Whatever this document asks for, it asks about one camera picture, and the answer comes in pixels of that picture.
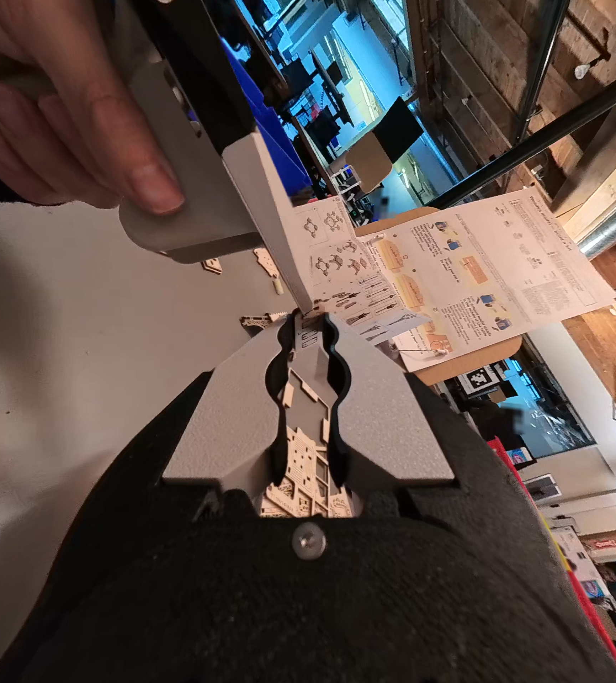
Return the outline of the colour printed instruction sheet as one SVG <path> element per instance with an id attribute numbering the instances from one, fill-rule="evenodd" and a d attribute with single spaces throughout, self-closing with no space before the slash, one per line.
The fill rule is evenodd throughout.
<path id="1" fill-rule="evenodd" d="M 616 300 L 535 189 L 399 215 L 356 233 L 406 306 L 427 319 L 393 339 L 407 371 Z"/>

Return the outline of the black-and-white instruction sheet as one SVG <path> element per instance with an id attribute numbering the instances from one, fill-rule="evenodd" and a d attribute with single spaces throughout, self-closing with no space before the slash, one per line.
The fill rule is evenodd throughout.
<path id="1" fill-rule="evenodd" d="M 369 245 L 356 237 L 341 199 L 313 201 L 294 213 L 309 256 L 312 314 L 331 314 L 371 344 L 430 321 L 403 302 Z"/>

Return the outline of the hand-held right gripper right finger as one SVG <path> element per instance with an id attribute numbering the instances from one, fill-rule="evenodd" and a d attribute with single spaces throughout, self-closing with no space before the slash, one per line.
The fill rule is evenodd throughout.
<path id="1" fill-rule="evenodd" d="M 332 315 L 322 316 L 336 393 L 327 456 L 338 486 L 375 491 L 440 486 L 454 473 L 413 390 L 420 381 Z"/>

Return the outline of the laser-cut wooden puzzle sheet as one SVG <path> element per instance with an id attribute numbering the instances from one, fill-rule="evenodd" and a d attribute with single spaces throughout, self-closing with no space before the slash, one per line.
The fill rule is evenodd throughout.
<path id="1" fill-rule="evenodd" d="M 288 379 L 279 398 L 286 412 L 287 467 L 280 484 L 260 498 L 265 518 L 350 518 L 352 497 L 338 487 L 327 458 L 331 408 L 336 394 L 327 374 L 329 357 L 317 319 L 294 314 L 295 341 Z"/>

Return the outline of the brown cardboard sheet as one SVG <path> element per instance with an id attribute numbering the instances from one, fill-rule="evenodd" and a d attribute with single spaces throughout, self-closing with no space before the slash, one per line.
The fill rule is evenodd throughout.
<path id="1" fill-rule="evenodd" d="M 357 178 L 364 194 L 369 194 L 393 170 L 393 163 L 373 131 L 366 132 L 346 150 L 346 164 Z"/>

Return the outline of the brown cardboard backing board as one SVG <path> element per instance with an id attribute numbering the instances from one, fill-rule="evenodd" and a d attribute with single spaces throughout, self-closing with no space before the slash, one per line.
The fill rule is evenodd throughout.
<path id="1" fill-rule="evenodd" d="M 421 219 L 434 212 L 438 212 L 438 209 L 432 207 L 411 209 L 391 218 L 356 227 L 355 234 L 359 238 L 365 238 L 368 235 L 382 233 L 386 229 L 399 226 L 408 221 Z M 425 385 L 432 386 L 460 374 L 477 370 L 484 365 L 489 365 L 509 358 L 517 353 L 521 346 L 522 336 L 518 335 L 510 339 L 504 339 L 491 346 L 475 350 L 471 353 L 445 360 L 437 365 L 414 371 L 414 374 Z"/>

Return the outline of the black metal pole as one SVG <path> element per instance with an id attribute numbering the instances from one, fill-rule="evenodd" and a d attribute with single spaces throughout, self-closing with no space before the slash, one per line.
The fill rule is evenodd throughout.
<path id="1" fill-rule="evenodd" d="M 561 115 L 550 124 L 533 133 L 527 139 L 507 150 L 446 192 L 425 205 L 426 208 L 443 210 L 455 206 L 502 175 L 513 171 L 521 163 L 547 149 L 560 139 L 603 115 L 616 106 L 616 80 L 594 97 Z"/>

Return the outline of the person's left hand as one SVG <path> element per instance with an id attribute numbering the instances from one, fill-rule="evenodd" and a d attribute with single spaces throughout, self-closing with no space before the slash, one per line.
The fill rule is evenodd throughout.
<path id="1" fill-rule="evenodd" d="M 109 56 L 105 1 L 0 1 L 0 184 L 39 206 L 184 204 L 176 175 Z"/>

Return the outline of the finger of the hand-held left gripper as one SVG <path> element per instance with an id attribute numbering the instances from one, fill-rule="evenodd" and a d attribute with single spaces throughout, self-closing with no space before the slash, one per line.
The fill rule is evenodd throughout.
<path id="1" fill-rule="evenodd" d="M 295 303 L 301 312 L 311 312 L 307 239 L 261 133 L 253 131 L 229 145 L 222 160 Z"/>

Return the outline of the grey desk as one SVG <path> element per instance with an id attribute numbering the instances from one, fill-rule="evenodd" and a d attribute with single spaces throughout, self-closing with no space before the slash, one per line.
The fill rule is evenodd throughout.
<path id="1" fill-rule="evenodd" d="M 142 250 L 117 210 L 0 204 L 0 657 L 112 459 L 243 316 L 290 312 L 252 252 L 222 273 Z"/>

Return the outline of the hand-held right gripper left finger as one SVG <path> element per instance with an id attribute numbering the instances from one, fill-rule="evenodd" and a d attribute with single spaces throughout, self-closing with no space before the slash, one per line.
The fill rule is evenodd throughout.
<path id="1" fill-rule="evenodd" d="M 294 342 L 294 316 L 287 315 L 216 366 L 163 471 L 165 482 L 242 490 L 251 499 L 281 482 L 288 446 L 280 394 Z"/>

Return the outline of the blue plastic bin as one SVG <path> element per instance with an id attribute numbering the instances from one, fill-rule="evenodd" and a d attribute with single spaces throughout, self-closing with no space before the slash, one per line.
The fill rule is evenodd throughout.
<path id="1" fill-rule="evenodd" d="M 222 38 L 221 43 L 292 205 L 298 207 L 309 203 L 314 196 L 312 179 L 281 125 L 278 115 L 274 109 L 266 106 L 264 95 L 227 41 Z"/>

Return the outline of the long wooden puzzle piece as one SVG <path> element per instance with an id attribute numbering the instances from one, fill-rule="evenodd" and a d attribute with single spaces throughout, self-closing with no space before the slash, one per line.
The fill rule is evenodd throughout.
<path id="1" fill-rule="evenodd" d="M 284 320 L 287 316 L 288 312 L 266 312 L 261 316 L 242 316 L 239 321 L 250 336 L 255 336 L 271 327 L 278 320 Z"/>

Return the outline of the black-and-white marker tag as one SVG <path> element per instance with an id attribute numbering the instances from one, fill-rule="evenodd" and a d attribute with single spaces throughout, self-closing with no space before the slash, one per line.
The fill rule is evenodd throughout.
<path id="1" fill-rule="evenodd" d="M 462 391 L 467 397 L 481 396 L 490 393 L 506 379 L 500 364 L 484 365 L 474 371 L 456 377 Z"/>

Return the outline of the black panel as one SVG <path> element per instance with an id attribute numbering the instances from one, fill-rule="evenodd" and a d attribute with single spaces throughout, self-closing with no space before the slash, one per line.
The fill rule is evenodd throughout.
<path id="1" fill-rule="evenodd" d="M 425 131 L 406 101 L 398 97 L 372 132 L 389 161 L 394 164 Z"/>

